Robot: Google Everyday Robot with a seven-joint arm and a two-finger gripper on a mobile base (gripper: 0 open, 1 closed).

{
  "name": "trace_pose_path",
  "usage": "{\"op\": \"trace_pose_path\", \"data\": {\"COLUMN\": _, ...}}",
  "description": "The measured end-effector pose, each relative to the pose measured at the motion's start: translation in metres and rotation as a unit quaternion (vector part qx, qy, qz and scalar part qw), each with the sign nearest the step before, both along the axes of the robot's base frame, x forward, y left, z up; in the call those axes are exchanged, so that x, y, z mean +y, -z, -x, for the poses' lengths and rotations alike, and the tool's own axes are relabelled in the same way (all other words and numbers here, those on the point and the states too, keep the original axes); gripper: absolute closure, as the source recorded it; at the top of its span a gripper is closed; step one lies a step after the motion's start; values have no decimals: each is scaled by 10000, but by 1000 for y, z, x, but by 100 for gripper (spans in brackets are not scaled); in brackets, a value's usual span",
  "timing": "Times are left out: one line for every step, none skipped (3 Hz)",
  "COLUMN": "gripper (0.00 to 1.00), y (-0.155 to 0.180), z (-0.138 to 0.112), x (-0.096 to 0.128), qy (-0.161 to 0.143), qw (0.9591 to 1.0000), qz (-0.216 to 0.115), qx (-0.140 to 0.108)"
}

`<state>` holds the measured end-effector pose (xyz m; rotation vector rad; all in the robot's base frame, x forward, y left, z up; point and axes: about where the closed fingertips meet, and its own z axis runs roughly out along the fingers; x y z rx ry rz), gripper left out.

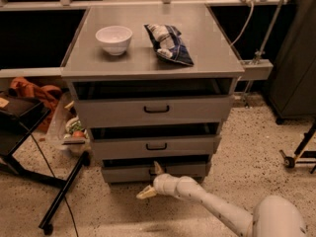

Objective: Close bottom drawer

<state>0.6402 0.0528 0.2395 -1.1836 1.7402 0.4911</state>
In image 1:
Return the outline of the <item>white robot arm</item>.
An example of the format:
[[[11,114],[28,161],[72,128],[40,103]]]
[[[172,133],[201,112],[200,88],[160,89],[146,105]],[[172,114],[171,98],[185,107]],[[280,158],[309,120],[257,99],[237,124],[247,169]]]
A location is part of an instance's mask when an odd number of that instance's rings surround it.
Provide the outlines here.
[[[145,187],[136,196],[138,199],[163,195],[196,202],[238,237],[307,237],[302,214],[283,197],[267,196],[250,213],[208,193],[191,177],[175,177],[165,173],[158,162],[154,162],[154,166],[156,177],[153,185]]]

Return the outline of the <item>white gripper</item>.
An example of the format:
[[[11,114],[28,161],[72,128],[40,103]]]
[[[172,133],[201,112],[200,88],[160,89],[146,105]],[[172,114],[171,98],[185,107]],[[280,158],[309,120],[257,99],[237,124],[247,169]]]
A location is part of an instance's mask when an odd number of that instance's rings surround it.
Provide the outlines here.
[[[136,195],[138,199],[153,198],[157,195],[175,196],[177,194],[177,184],[179,178],[164,174],[163,168],[155,161],[155,174],[158,175],[153,182],[153,186],[145,187],[139,194]]]

